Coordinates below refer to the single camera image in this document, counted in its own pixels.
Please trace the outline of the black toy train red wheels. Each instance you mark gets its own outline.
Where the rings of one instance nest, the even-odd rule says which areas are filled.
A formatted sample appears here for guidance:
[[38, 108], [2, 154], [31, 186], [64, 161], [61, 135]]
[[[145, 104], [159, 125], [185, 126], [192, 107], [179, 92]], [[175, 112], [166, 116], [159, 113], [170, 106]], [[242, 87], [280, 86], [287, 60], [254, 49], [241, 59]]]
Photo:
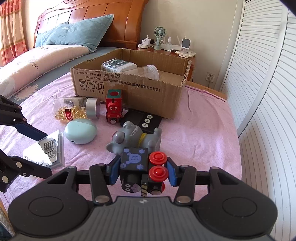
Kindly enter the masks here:
[[140, 192], [142, 197], [161, 195], [164, 181], [169, 177], [167, 161], [167, 155], [160, 151], [149, 153], [147, 148], [124, 148], [119, 169], [121, 188], [128, 193]]

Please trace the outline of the clear case with barcode label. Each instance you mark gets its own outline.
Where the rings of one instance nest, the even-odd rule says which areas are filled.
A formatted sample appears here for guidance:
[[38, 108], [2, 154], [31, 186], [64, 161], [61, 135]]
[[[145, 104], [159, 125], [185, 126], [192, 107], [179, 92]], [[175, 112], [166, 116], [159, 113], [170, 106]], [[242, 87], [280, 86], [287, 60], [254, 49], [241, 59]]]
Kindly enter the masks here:
[[51, 170], [65, 166], [63, 132], [55, 131], [23, 151], [23, 158]]

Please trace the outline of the pink bed cloth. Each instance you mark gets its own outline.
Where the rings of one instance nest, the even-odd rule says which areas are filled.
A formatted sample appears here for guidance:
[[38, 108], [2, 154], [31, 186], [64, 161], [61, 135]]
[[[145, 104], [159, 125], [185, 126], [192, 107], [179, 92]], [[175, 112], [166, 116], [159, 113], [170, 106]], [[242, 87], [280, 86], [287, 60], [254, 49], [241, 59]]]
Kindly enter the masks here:
[[[59, 97], [74, 95], [70, 74], [66, 74], [38, 90], [22, 104], [23, 116], [32, 126], [46, 133], [63, 131], [65, 124], [55, 119], [53, 102]], [[85, 145], [64, 142], [65, 164], [87, 170], [98, 163], [109, 163], [114, 155], [106, 150], [117, 125], [105, 118], [106, 107], [100, 106], [95, 121], [97, 135]], [[163, 119], [161, 151], [178, 165], [191, 165], [207, 171], [220, 167], [241, 178], [241, 156], [236, 128], [226, 101], [208, 92], [184, 87], [174, 119]]]

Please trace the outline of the grey rubber dog toy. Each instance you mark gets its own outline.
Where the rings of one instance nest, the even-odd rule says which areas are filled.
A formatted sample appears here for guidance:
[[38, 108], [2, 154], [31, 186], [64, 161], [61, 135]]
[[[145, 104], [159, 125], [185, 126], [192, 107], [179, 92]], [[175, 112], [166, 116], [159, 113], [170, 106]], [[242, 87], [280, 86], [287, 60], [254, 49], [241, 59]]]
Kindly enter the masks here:
[[144, 133], [139, 126], [126, 121], [123, 127], [112, 135], [106, 149], [115, 155], [121, 155], [125, 148], [147, 148], [150, 154], [159, 151], [161, 135], [161, 128], [155, 128], [153, 133]]

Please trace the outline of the clear bottle of yellow capsules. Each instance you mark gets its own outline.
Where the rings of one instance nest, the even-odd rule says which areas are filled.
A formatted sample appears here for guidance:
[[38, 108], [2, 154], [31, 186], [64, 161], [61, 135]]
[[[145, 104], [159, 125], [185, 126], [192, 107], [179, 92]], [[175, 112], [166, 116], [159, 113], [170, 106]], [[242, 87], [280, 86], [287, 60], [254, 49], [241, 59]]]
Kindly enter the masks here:
[[57, 98], [53, 102], [53, 112], [55, 118], [63, 122], [79, 118], [97, 120], [100, 117], [100, 101], [78, 96]]

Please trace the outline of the black digital timer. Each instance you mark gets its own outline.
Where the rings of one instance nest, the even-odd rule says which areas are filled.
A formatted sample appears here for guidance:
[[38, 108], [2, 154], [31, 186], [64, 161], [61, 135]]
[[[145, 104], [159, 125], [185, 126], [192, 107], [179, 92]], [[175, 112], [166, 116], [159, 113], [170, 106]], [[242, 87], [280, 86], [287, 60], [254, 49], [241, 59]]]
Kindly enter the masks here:
[[119, 123], [123, 126], [126, 121], [131, 121], [134, 125], [139, 126], [144, 133], [154, 133], [154, 129], [159, 127], [162, 117], [130, 108]]

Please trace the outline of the brown cardboard box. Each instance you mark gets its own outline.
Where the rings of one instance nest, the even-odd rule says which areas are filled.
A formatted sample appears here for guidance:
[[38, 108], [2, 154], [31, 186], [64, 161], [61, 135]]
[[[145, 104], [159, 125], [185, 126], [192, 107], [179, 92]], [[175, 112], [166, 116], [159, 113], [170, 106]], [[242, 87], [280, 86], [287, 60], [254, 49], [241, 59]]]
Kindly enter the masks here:
[[[154, 65], [159, 71], [160, 79], [102, 71], [102, 63], [113, 58], [135, 63], [139, 67]], [[125, 108], [173, 119], [190, 68], [189, 59], [160, 52], [115, 49], [75, 65], [70, 69], [70, 73], [77, 96], [94, 97], [105, 101], [109, 89], [121, 89], [122, 105]]]

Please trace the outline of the clear plastic jar in box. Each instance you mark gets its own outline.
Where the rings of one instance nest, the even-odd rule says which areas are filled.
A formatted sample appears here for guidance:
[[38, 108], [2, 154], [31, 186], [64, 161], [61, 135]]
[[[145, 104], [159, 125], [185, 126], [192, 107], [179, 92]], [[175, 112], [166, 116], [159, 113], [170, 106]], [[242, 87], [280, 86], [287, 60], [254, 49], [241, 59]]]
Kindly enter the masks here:
[[159, 80], [159, 71], [154, 65], [146, 65], [143, 67], [138, 67], [131, 71], [131, 74], [142, 76], [149, 79]]

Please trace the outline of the blue pillow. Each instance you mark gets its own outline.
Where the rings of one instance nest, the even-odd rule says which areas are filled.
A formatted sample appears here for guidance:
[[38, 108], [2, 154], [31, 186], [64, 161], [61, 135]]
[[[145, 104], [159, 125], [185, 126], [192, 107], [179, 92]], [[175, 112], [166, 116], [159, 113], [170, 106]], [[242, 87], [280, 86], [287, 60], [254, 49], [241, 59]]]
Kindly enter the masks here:
[[59, 26], [39, 34], [36, 47], [43, 45], [81, 45], [90, 52], [96, 51], [98, 45], [113, 22], [114, 15], [85, 19], [73, 24]]

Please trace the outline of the small clear spray bottle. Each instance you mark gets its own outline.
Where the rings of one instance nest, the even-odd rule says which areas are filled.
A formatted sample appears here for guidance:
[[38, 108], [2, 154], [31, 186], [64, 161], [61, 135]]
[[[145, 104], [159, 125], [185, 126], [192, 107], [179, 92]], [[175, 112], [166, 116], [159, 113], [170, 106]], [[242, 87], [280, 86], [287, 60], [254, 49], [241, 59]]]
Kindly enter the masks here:
[[168, 40], [165, 44], [165, 50], [171, 52], [171, 37], [168, 37]]

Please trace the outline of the white square clock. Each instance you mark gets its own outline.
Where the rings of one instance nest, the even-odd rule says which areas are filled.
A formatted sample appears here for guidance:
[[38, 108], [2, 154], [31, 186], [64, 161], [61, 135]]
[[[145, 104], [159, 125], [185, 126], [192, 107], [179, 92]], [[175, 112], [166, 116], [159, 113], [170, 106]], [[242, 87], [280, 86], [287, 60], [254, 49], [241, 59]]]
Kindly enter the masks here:
[[191, 45], [191, 40], [187, 38], [183, 38], [181, 42], [182, 52], [190, 53], [191, 52], [190, 45]]

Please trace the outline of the white power strip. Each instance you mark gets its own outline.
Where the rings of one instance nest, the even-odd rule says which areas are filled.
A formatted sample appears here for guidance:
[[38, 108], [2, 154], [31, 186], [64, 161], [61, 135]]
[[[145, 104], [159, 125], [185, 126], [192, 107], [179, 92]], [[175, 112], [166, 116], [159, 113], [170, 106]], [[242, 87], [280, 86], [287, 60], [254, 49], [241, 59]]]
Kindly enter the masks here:
[[154, 41], [149, 38], [147, 35], [140, 44], [138, 44], [139, 49], [147, 49], [150, 48], [154, 45]]

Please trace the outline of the wooden headboard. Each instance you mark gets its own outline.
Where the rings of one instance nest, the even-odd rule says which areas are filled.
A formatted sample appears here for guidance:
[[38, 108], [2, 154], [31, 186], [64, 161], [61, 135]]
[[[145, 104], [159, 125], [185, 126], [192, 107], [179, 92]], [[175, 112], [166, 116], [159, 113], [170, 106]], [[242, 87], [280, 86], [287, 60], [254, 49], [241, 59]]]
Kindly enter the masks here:
[[34, 44], [58, 27], [73, 26], [76, 35], [97, 46], [137, 49], [147, 1], [62, 1], [39, 17]]

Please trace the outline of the small green desk fan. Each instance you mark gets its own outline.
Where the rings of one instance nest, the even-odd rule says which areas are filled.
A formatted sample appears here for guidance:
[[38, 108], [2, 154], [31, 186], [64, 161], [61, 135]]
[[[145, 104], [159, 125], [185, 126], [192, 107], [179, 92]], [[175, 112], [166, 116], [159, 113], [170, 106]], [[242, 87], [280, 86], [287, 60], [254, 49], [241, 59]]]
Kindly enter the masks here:
[[163, 38], [166, 36], [166, 29], [164, 27], [158, 26], [154, 29], [154, 35], [157, 38], [154, 44], [154, 50], [160, 50]]

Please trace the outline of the wall power outlet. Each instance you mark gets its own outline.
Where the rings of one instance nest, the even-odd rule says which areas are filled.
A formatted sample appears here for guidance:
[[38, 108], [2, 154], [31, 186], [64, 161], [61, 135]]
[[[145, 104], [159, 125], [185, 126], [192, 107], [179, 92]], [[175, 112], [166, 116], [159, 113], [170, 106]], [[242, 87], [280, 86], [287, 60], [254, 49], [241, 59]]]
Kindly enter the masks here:
[[207, 75], [206, 75], [205, 80], [208, 81], [208, 82], [210, 82], [210, 83], [213, 83], [214, 82], [214, 78], [215, 78], [215, 74], [208, 72]]

